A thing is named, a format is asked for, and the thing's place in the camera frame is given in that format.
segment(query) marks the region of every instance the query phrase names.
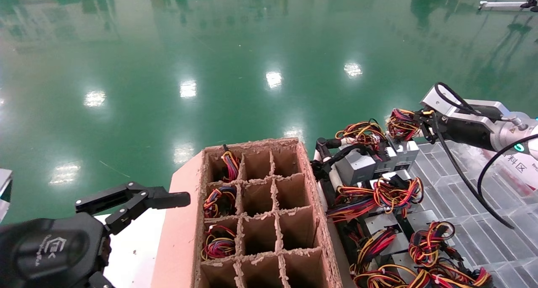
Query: black cable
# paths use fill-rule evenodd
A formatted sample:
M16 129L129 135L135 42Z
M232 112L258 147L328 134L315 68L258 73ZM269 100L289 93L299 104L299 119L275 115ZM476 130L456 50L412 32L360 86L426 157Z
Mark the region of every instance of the black cable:
M506 147L504 147L503 149L499 150L499 152L497 152L495 154L495 156L493 156L487 163L486 165L484 166L484 168L482 169L482 172L480 173L480 176L478 177L478 182L477 182L477 190L478 190L478 194L480 196L482 196L482 180L484 179L484 176L486 175L486 171L488 171L488 169L490 168L490 166L505 152L507 152L508 150L510 150L511 148L513 148L514 146L516 146L517 144L519 143L525 143L525 142L528 142L530 140L533 140L533 139L536 139L538 138L538 135L529 135L528 137L525 137L521 140L517 140L516 142L513 142L511 144L508 144Z
M446 155L450 159L450 162L452 163L452 165L454 165L454 168L456 169L456 172L459 174L461 179L463 179L463 183L465 183L465 185L467 185L467 188L469 188L469 190L471 190L473 196L475 196L475 198L478 200L478 202L480 202L480 204L482 204L482 206L484 206L484 208L486 208L486 210L495 219L497 219L497 221L500 221L501 223L503 223L503 225L505 225L506 227L508 227L510 229L514 229L514 227L510 223L508 223L500 215L498 215L494 211L494 209L491 208L491 206L486 202L486 200L477 193L477 191L473 187L472 183L469 182L469 179L467 179L467 177L463 174L462 169L459 167L458 162L456 161L456 159L454 158L454 156L450 152L450 149L448 148L448 146L446 146L446 142L444 141L444 138L443 138L442 134L439 131L439 123L438 123L437 114L435 112L433 112L432 115L433 115L433 118L434 118L434 129L435 129L435 132L436 132L436 134L437 134L437 136L439 138L440 144L443 147L444 151L446 152Z
M461 104L457 104L456 102L453 102L452 100L450 100L449 98L447 98L439 89L439 85L441 85L442 87L445 87L445 89L450 93L452 94L452 96L454 96L456 98L456 100L460 101ZM465 102L465 100L463 100L463 98L461 98L458 94L456 94L455 91L453 91L448 85L442 83L442 82L438 82L435 84L434 86L435 88L435 92L437 93L438 96L440 96L445 102L447 102L448 104L454 106L454 107L457 107L461 110L464 110L470 114L474 114L475 116L482 116L482 114L480 114L478 111L476 111L471 105L469 105L467 102Z

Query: green led light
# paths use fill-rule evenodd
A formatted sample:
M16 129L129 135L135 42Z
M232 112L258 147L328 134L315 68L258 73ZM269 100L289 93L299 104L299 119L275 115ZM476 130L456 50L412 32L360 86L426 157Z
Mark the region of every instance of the green led light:
M525 150L525 148L521 144L515 144L514 146L515 150L522 152Z

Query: plastic grid tray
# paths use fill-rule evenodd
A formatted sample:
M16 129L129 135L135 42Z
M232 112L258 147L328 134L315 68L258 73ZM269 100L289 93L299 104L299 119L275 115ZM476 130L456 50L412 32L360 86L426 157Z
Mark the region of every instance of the plastic grid tray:
M487 161L482 150L448 142L465 174L476 184ZM411 175L425 185L422 210L433 210L439 219L456 226L454 242L474 267L492 273L497 288L538 287L538 196L516 190L517 182L500 167L484 178L484 198L511 224L504 227L473 197L451 165L440 144L419 145Z

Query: metal stand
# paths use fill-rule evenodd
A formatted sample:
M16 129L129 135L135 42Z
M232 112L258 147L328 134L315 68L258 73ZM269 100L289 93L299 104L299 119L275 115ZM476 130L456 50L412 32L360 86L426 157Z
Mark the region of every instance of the metal stand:
M530 8L531 12L538 13L538 4L536 0L527 0L521 2L488 2L480 1L479 10L482 8Z

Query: green epoxy floor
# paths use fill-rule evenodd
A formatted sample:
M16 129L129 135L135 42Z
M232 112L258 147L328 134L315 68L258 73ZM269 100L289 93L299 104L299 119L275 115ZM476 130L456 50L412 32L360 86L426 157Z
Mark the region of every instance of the green epoxy floor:
M538 115L538 18L478 1L0 0L5 222L66 217L128 180L167 186L206 146L312 148L418 108L436 81Z

